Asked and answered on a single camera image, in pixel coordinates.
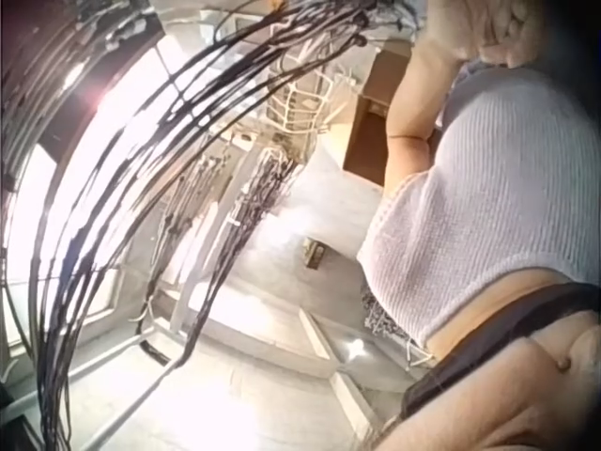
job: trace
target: black waistband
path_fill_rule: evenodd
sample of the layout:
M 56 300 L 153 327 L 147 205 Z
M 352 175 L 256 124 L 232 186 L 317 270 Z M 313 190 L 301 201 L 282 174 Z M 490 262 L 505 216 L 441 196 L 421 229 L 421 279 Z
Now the black waistband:
M 469 333 L 447 357 L 406 391 L 401 416 L 408 418 L 416 413 L 512 341 L 574 313 L 601 311 L 600 295 L 599 287 L 571 283 L 539 289 L 507 305 Z

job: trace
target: knit fabric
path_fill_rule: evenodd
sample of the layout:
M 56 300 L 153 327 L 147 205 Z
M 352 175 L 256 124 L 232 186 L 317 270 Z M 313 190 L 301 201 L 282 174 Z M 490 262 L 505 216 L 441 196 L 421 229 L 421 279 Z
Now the knit fabric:
M 447 101 L 433 167 L 384 199 L 359 261 L 420 346 L 486 285 L 528 268 L 599 284 L 601 139 L 527 69 L 488 69 Z

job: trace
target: hand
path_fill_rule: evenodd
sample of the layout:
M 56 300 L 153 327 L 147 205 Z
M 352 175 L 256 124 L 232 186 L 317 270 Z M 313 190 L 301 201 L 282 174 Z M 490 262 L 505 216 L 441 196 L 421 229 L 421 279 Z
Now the hand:
M 425 33 L 451 57 L 510 68 L 538 56 L 542 0 L 427 0 Z

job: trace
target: skin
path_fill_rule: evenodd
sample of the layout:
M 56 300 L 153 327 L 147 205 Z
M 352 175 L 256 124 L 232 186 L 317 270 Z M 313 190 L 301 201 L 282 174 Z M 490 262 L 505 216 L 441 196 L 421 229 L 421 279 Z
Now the skin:
M 462 64 L 475 57 L 509 68 L 531 62 L 544 37 L 542 17 L 538 0 L 428 1 L 428 29 L 413 49 L 387 117 L 384 195 L 394 195 L 411 177 L 431 167 L 427 139 Z M 494 289 L 485 290 L 484 297 L 472 302 L 477 305 L 471 312 L 473 318 L 460 319 L 459 326 L 439 343 L 438 357 L 452 349 L 447 342 L 458 342 L 463 332 L 478 325 L 474 318 L 481 323 L 525 292 L 564 282 L 560 274 L 536 271 L 536 277 L 525 272 L 509 274 L 493 284 Z M 576 368 L 576 361 L 588 365 L 599 358 L 601 347 L 596 344 L 601 342 L 601 329 L 590 313 L 578 316 L 576 326 L 574 321 L 562 319 L 560 333 L 554 329 L 512 344 L 487 369 L 476 371 L 432 401 L 428 409 L 391 428 L 375 449 L 517 451 L 540 448 L 516 445 L 507 438 L 531 432 L 556 443 L 567 436 L 576 427 L 573 419 L 584 418 L 588 411 L 588 395 L 599 389 L 598 378 L 591 377 L 593 368 Z M 561 345 L 556 343 L 558 337 L 567 336 Z M 580 354 L 586 358 L 577 359 Z M 566 361 L 575 364 L 568 370 L 574 371 L 571 388 L 562 385 L 567 383 L 561 369 Z M 570 403 L 563 397 L 577 389 L 582 397 L 570 396 L 571 405 L 565 409 Z M 482 435 L 474 426 L 481 428 Z

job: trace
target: light fixture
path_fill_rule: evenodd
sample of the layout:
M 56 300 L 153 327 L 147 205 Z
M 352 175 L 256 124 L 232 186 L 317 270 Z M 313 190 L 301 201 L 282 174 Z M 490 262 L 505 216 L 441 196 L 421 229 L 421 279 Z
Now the light fixture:
M 357 338 L 348 345 L 348 360 L 354 360 L 356 357 L 365 354 L 365 347 L 363 340 Z

